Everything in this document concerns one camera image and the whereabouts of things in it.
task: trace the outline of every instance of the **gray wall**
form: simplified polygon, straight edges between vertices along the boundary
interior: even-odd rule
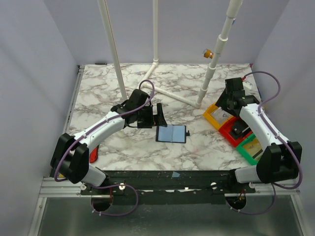
[[[267,112],[279,130],[303,147],[300,189],[310,222],[315,222],[314,9],[313,0],[290,0],[253,65],[253,71],[269,71],[280,80],[282,91],[267,105]],[[255,78],[264,99],[276,92],[271,78]]]
[[[112,62],[96,0],[44,0],[78,64]],[[245,0],[220,59],[249,63],[257,57],[288,0]],[[160,0],[161,63],[209,63],[229,0]],[[121,62],[153,60],[152,0],[108,0]]]
[[[42,0],[0,3],[0,234],[28,234],[77,67]]]

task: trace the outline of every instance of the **marble tabletop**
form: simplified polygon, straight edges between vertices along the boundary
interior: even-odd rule
[[[122,64],[127,96],[137,87],[150,64]],[[157,87],[196,100],[207,65],[159,64],[150,76]],[[249,163],[203,117],[224,89],[224,80],[251,72],[249,64],[220,64],[200,109],[156,93],[153,104],[161,102],[168,124],[186,125],[190,131],[185,144],[156,142],[156,128],[126,127],[106,139],[92,165],[102,170],[230,170]],[[259,98],[253,76],[251,94]],[[70,122],[74,134],[103,118],[113,105],[122,102],[113,65],[86,65]]]

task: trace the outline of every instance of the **yellow object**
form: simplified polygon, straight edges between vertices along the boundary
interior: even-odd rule
[[[223,111],[221,108],[212,104],[203,114],[208,122],[213,125],[216,130],[219,130],[228,120],[232,119],[233,116]]]
[[[205,51],[203,51],[203,56],[205,57],[205,58],[211,58],[212,59],[212,57],[213,57],[213,52],[211,52],[211,50],[209,50],[209,49],[206,49]]]

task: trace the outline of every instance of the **wire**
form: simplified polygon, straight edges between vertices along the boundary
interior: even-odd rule
[[[278,91],[276,92],[275,95],[273,95],[272,97],[270,97],[269,99],[267,99],[266,101],[264,102],[261,102],[258,106],[258,113],[260,113],[260,117],[261,119],[264,121],[264,123],[268,126],[268,128],[271,130],[271,132],[275,135],[275,138],[276,139],[279,139],[281,143],[283,143],[283,145],[286,147],[286,149],[290,152],[291,156],[293,157],[293,160],[295,161],[296,165],[297,165],[297,168],[299,170],[299,180],[298,182],[292,186],[292,187],[286,187],[286,186],[282,186],[278,183],[274,183],[276,186],[280,187],[280,188],[283,188],[283,189],[296,189],[298,188],[301,183],[302,183],[302,180],[303,180],[303,171],[302,171],[302,168],[301,168],[301,165],[300,165],[300,162],[298,161],[295,153],[293,152],[292,148],[287,144],[287,142],[285,140],[283,140],[280,136],[278,136],[278,133],[273,129],[272,125],[267,121],[266,117],[263,115],[263,113],[261,113],[261,109],[262,109],[262,106],[264,104],[266,104],[267,102],[271,101],[272,99],[274,99],[275,97],[277,97],[280,93],[280,90],[281,90],[281,85],[280,85],[280,82],[279,80],[274,76],[272,75],[271,73],[269,72],[265,72],[265,71],[255,71],[255,72],[251,72],[251,73],[248,73],[244,76],[244,78],[246,78],[248,75],[251,75],[251,74],[255,74],[255,73],[262,73],[262,74],[266,74],[266,75],[269,75],[271,76],[278,84]]]
[[[248,211],[237,210],[237,209],[231,207],[231,205],[227,202],[227,200],[225,200],[225,203],[230,207],[231,210],[233,210],[235,212],[238,212],[238,213],[241,213],[241,214],[245,214],[245,215],[262,215],[264,213],[269,212],[274,207],[274,205],[276,203],[276,199],[277,199],[276,189],[275,189],[275,186],[273,184],[271,184],[271,186],[272,186],[272,188],[274,190],[274,196],[272,198],[272,203],[267,209],[265,209],[265,210],[263,210],[261,212],[248,212]]]
[[[96,188],[96,189],[106,189],[106,188],[113,188],[113,187],[118,187],[118,186],[126,186],[128,188],[131,188],[135,195],[136,195],[136,203],[134,204],[133,208],[130,210],[130,211],[127,211],[125,213],[120,213],[120,214],[112,214],[112,213],[106,213],[106,212],[103,212],[103,211],[97,211],[94,209],[94,203],[92,202],[91,203],[91,207],[93,209],[92,213],[96,212],[98,213],[99,215],[107,215],[107,216],[125,216],[125,215],[129,215],[130,213],[132,213],[134,210],[136,210],[136,208],[138,207],[138,203],[139,203],[139,195],[137,193],[137,190],[132,187],[131,185],[128,185],[128,184],[114,184],[114,185],[109,185],[109,186],[104,186],[104,187],[98,187],[98,186],[93,186],[93,188]]]
[[[105,123],[113,120],[113,119],[116,119],[118,117],[121,117],[121,116],[125,116],[125,115],[128,115],[128,114],[131,114],[131,113],[134,113],[136,111],[139,111],[140,109],[142,109],[144,106],[146,106],[151,100],[152,98],[154,97],[154,92],[155,92],[155,88],[154,88],[154,84],[150,81],[150,80],[143,80],[141,81],[141,83],[139,84],[139,89],[141,88],[141,85],[144,83],[144,82],[149,82],[151,85],[152,85],[152,92],[150,94],[150,97],[149,99],[143,104],[141,105],[140,107],[136,108],[136,109],[133,109],[129,112],[125,112],[125,113],[122,113],[122,114],[118,114],[116,116],[113,116],[113,117],[110,117],[109,119],[107,120],[104,120],[102,121],[101,123],[97,124],[96,126],[92,127],[89,131],[87,131],[85,133],[84,136],[81,136],[80,138],[78,138],[77,140],[75,140],[73,142],[73,144],[70,145],[70,147],[65,151],[65,153],[63,154],[62,158],[60,159],[59,163],[58,163],[58,166],[56,167],[56,170],[55,170],[55,174],[54,174],[54,179],[56,182],[61,182],[61,181],[65,181],[66,178],[61,178],[61,179],[58,179],[58,173],[59,173],[59,170],[60,170],[60,167],[61,165],[63,164],[63,161],[65,160],[65,158],[67,157],[67,155],[70,153],[70,151],[73,149],[73,147],[78,143],[80,142],[82,139],[84,139],[85,136],[91,134],[94,130],[96,130],[97,128],[99,128],[100,126],[104,125]]]

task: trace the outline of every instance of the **table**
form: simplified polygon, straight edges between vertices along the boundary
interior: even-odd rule
[[[150,64],[122,64],[127,95],[137,87]],[[207,65],[159,64],[150,76],[157,87],[196,100]],[[186,125],[186,144],[156,142],[156,128],[125,128],[106,139],[92,165],[102,170],[230,170],[249,163],[203,117],[223,89],[224,80],[251,72],[249,64],[220,64],[209,84],[200,109],[156,93],[153,104],[162,102],[168,124]],[[250,94],[259,98],[253,76]],[[69,133],[88,128],[122,103],[113,65],[86,65],[76,98]]]

